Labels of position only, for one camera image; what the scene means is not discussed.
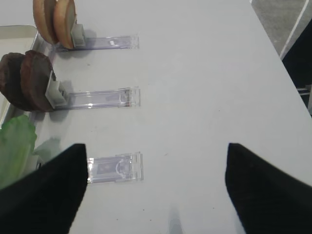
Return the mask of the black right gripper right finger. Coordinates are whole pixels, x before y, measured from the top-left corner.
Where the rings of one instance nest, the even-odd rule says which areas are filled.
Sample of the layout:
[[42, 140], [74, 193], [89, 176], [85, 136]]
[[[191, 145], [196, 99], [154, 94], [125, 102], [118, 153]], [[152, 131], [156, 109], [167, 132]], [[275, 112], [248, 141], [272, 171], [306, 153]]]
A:
[[312, 188], [246, 147], [230, 143], [225, 184], [247, 234], [310, 234]]

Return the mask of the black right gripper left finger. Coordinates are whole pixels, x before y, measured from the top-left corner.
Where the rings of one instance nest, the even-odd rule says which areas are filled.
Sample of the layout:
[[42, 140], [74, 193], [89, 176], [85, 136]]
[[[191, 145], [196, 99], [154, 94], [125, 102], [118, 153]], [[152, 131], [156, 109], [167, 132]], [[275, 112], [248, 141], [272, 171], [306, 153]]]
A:
[[74, 144], [0, 191], [2, 234], [67, 234], [88, 179], [85, 144]]

